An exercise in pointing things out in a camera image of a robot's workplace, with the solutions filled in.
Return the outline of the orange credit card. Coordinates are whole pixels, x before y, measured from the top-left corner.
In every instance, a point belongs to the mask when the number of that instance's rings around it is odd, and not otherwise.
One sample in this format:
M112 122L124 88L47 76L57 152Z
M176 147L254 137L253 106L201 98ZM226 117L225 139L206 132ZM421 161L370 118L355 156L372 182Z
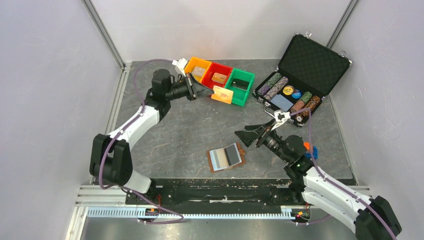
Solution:
M212 90L213 90L213 94L211 95L211 99L222 102L222 103L226 103L226 104L232 103L232 99L234 95L234 92L232 90L224 88L224 87L220 87L217 85L215 85Z

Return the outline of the brown leather card holder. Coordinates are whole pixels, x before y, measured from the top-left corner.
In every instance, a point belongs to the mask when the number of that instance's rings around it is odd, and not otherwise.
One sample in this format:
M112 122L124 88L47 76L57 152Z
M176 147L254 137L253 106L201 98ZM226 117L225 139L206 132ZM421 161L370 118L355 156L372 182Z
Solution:
M226 147L209 150L206 153L211 173L229 170L246 163L246 151L240 143L235 142Z

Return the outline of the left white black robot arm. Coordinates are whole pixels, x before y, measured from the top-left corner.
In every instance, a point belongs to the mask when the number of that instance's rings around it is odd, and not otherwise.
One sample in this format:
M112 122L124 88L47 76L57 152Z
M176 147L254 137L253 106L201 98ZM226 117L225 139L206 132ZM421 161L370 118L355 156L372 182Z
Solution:
M101 189L120 186L138 192L145 204L153 203L157 190L152 180L133 167L131 150L143 135L157 125L171 108L171 101L187 98L194 101L214 91L198 82L191 73L175 78L166 69L153 73L151 88L141 106L123 125L93 139L89 173L98 179Z

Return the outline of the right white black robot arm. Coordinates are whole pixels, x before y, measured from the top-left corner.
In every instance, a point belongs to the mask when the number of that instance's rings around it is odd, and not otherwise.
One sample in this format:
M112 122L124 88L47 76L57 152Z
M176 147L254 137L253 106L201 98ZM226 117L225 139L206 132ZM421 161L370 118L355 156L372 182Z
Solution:
M320 208L348 227L358 240L397 238L402 227L385 198L359 193L331 177L305 155L307 149L300 136L282 138L274 125L274 120L247 125L235 135L246 147L265 146L287 164L284 170L291 180L288 196L293 203Z

